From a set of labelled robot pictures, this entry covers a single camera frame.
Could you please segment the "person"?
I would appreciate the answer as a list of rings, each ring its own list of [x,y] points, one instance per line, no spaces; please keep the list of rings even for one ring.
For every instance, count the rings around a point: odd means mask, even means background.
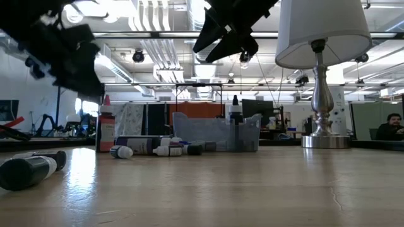
[[[401,115],[391,113],[388,115],[387,123],[381,124],[376,132],[376,140],[379,141],[403,141],[404,126],[401,125]]]

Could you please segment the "black overhead crossbar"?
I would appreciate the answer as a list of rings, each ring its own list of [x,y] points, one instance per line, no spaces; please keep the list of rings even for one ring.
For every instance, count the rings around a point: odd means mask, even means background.
[[[94,32],[96,38],[103,39],[144,39],[144,38],[168,38],[185,39],[198,38],[199,32]],[[371,32],[373,40],[404,40],[404,32]]]

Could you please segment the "dark wall screen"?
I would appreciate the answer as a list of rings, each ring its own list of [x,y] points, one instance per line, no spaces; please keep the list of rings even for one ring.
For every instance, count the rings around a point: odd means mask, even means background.
[[[18,116],[19,100],[0,100],[0,121],[12,121]]]

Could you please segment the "small black bottle white cap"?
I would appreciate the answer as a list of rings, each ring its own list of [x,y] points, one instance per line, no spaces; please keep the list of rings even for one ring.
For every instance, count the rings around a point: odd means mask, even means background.
[[[181,146],[159,146],[153,149],[153,153],[157,156],[181,156]]]
[[[111,147],[109,153],[117,159],[130,159],[133,155],[133,150],[127,146],[115,145]]]
[[[18,191],[37,185],[57,169],[57,162],[46,156],[13,158],[0,165],[0,187]]]

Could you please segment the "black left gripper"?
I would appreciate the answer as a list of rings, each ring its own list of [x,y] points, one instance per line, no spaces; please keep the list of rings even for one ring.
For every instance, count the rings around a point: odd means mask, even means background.
[[[51,75],[55,77],[54,86],[87,96],[101,96],[105,89],[94,65],[100,48],[94,40],[88,25],[59,28],[35,24],[18,42],[18,48],[35,61],[35,65],[29,67],[34,78]]]

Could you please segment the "large black-tipped dye bottle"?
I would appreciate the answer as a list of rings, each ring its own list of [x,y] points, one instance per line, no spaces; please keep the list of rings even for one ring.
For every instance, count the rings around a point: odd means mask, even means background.
[[[229,106],[229,119],[232,127],[232,150],[235,152],[242,151],[242,139],[240,138],[239,125],[243,123],[242,107],[239,105],[237,95],[233,96],[232,105]]]

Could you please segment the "small blue bottle white cap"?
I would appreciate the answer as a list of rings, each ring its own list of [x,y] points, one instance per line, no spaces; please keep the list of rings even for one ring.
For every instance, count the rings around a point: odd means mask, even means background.
[[[60,171],[64,168],[67,160],[67,155],[64,151],[30,151],[27,153],[15,154],[13,158],[30,158],[32,156],[46,156],[56,161],[56,171]]]

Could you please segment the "large pink-tipped dye bottle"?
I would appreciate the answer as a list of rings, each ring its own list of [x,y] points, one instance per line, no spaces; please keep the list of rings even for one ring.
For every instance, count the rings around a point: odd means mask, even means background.
[[[115,116],[113,115],[113,110],[113,106],[110,105],[109,95],[105,95],[97,117],[95,150],[98,153],[108,153],[114,145]]]

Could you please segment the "white patterned sheet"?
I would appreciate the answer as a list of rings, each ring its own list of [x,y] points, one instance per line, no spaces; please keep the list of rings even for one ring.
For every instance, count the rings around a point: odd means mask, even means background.
[[[115,138],[141,135],[144,106],[125,103],[114,105]]]

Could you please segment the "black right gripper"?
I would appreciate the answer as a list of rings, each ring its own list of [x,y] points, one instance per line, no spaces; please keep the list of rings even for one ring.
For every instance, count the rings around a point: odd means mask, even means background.
[[[221,41],[208,54],[206,62],[214,62],[229,55],[258,51],[251,36],[252,26],[262,17],[270,16],[270,9],[279,0],[206,0],[205,22],[193,47],[198,53],[219,38]]]

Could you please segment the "large green-tipped dye bottle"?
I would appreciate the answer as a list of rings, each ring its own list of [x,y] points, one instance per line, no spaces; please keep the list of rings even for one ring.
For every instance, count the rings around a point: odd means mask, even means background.
[[[201,144],[187,144],[182,148],[182,155],[199,156],[204,151]]]

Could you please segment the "white-shade silver table lamp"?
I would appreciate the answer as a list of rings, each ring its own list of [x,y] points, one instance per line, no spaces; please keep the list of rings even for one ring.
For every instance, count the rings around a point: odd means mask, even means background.
[[[317,128],[302,147],[347,149],[348,136],[331,130],[334,101],[326,81],[328,67],[365,54],[372,38],[360,0],[282,0],[275,62],[287,69],[312,69],[311,107]]]

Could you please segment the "dark monitor on stand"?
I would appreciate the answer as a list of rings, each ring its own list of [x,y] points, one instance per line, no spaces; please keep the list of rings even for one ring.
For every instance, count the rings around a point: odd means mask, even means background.
[[[246,100],[242,99],[242,113],[245,118],[255,114],[261,114],[261,126],[264,127],[270,122],[270,117],[274,117],[272,101]]]

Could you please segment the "large purple dye bottle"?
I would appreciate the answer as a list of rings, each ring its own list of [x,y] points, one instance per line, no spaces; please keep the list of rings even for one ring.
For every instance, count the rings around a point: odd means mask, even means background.
[[[119,136],[115,145],[131,148],[134,155],[153,155],[153,150],[157,147],[180,141],[182,141],[181,138],[170,136]]]

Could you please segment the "black curtain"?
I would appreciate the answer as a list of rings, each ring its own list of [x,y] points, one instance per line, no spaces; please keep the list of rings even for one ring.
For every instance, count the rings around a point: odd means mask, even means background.
[[[147,134],[151,136],[168,136],[169,126],[169,104],[148,104],[147,105]]]

